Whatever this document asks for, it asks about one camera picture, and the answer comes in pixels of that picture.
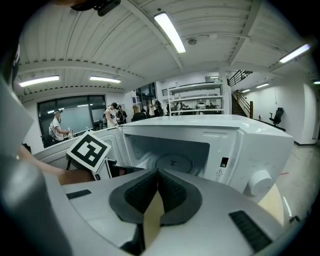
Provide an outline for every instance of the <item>ceiling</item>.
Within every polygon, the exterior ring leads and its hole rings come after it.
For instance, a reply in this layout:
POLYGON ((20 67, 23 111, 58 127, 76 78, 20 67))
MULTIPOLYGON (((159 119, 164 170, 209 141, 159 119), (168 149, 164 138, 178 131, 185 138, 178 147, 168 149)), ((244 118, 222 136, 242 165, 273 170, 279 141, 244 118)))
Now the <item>ceiling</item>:
POLYGON ((17 85, 15 91, 29 100, 81 90, 128 92, 183 73, 218 68, 269 73, 282 56, 303 43, 261 0, 122 0, 104 17, 93 9, 78 12, 47 5, 20 36, 17 82, 51 75, 60 79, 17 85), (155 24, 159 12, 170 17, 185 53, 178 54, 155 24), (190 39, 196 39, 196 45, 189 45, 190 39), (89 81, 90 76, 121 83, 89 81))

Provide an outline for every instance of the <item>window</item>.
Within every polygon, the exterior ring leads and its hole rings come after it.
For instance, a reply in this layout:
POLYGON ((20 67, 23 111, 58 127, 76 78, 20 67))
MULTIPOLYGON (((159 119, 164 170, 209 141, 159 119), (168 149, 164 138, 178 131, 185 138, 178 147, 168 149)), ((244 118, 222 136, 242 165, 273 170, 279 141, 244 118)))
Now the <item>window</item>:
POLYGON ((98 130, 106 110, 104 95, 88 95, 52 99, 38 103, 39 125, 42 135, 49 134, 54 119, 53 111, 62 110, 61 128, 73 130, 74 134, 89 129, 98 130))

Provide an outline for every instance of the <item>staircase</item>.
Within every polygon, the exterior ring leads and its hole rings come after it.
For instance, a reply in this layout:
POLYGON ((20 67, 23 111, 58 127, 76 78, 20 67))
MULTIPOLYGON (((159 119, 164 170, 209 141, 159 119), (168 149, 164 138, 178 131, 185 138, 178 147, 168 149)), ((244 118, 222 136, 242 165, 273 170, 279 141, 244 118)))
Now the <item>staircase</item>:
POLYGON ((239 115, 243 117, 247 117, 246 113, 243 111, 240 104, 237 102, 234 96, 232 98, 232 115, 239 115))

